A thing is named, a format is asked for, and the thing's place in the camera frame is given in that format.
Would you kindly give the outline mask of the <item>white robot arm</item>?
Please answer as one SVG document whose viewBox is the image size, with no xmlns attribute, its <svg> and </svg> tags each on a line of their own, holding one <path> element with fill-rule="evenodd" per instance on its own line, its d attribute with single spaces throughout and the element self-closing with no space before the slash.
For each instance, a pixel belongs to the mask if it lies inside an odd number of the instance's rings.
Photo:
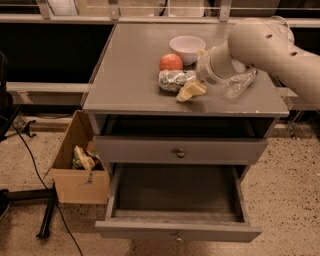
<svg viewBox="0 0 320 256">
<path fill-rule="evenodd" d="M 205 85 L 254 79 L 259 70 L 305 102 L 320 105 L 320 56 L 296 46 L 290 28 L 274 20 L 241 20 L 223 43 L 202 52 L 196 65 L 197 79 Z"/>
</svg>

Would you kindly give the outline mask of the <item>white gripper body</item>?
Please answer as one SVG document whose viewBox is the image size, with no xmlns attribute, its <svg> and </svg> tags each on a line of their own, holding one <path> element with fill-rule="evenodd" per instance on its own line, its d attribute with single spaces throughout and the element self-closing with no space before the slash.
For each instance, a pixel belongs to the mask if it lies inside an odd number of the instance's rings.
<svg viewBox="0 0 320 256">
<path fill-rule="evenodd" d="M 234 74 L 232 58 L 227 47 L 212 47 L 206 54 L 198 56 L 197 78 L 206 85 L 224 83 Z"/>
</svg>

